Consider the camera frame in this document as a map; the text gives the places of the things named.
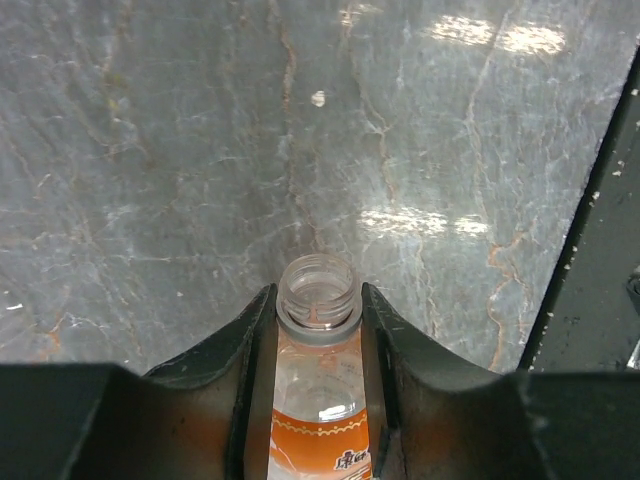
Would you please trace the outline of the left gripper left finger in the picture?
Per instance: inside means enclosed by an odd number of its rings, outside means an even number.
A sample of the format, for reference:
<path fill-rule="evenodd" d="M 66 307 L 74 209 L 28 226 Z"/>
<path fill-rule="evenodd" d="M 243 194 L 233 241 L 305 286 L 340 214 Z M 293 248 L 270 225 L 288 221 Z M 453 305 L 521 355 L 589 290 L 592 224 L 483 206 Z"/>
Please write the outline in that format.
<path fill-rule="evenodd" d="M 138 375 L 108 363 L 1 368 L 5 479 L 262 479 L 277 288 Z"/>

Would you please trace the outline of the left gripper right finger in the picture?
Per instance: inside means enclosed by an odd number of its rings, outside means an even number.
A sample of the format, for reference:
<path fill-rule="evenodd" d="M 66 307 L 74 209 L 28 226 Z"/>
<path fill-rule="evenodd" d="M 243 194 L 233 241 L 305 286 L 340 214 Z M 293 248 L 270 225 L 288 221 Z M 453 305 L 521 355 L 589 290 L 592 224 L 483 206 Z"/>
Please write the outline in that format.
<path fill-rule="evenodd" d="M 496 374 L 407 322 L 375 286 L 362 303 L 377 478 L 638 477 L 637 374 Z"/>

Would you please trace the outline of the orange drink bottle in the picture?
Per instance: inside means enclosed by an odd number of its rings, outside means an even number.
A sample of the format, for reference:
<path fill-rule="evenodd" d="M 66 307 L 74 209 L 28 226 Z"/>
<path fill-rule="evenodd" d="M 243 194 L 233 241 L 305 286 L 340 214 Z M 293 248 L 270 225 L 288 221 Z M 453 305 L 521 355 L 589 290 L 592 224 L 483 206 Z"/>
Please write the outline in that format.
<path fill-rule="evenodd" d="M 371 478 L 361 316 L 345 260 L 310 254 L 283 272 L 268 478 Z"/>

